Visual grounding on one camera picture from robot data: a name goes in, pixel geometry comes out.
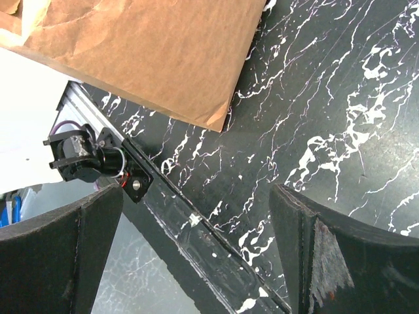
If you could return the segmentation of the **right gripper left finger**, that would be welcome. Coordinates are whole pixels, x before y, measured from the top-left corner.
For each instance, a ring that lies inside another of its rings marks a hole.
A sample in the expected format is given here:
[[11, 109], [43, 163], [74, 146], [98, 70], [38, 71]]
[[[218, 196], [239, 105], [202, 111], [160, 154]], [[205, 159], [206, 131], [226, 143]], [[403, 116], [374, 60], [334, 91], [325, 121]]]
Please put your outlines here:
[[2, 313], [90, 313], [124, 205], [111, 184], [1, 229]]

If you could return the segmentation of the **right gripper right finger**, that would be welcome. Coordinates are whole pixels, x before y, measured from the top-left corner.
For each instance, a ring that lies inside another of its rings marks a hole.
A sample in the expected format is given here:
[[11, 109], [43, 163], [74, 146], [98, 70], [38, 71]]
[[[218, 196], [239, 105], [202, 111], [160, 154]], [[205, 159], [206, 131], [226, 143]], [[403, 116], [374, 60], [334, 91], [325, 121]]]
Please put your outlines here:
[[293, 313], [417, 313], [418, 240], [282, 184], [269, 209]]

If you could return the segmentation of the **brown paper bag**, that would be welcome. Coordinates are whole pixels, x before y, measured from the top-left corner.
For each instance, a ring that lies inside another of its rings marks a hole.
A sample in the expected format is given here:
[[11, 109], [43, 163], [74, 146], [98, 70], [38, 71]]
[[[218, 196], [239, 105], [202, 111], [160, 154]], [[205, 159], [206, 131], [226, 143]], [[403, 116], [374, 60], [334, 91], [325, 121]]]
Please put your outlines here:
[[2, 1], [1, 46], [219, 132], [264, 1]]

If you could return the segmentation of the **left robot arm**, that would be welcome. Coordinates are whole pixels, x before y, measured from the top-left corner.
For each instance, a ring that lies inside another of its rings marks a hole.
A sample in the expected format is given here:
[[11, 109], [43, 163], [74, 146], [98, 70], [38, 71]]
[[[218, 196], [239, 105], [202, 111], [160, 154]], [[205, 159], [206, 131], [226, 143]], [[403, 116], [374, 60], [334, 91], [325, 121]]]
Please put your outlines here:
[[128, 157], [119, 147], [101, 145], [93, 127], [73, 120], [57, 123], [50, 131], [43, 145], [49, 146], [54, 160], [50, 169], [58, 171], [65, 182], [75, 179], [95, 183], [100, 177], [124, 180]]

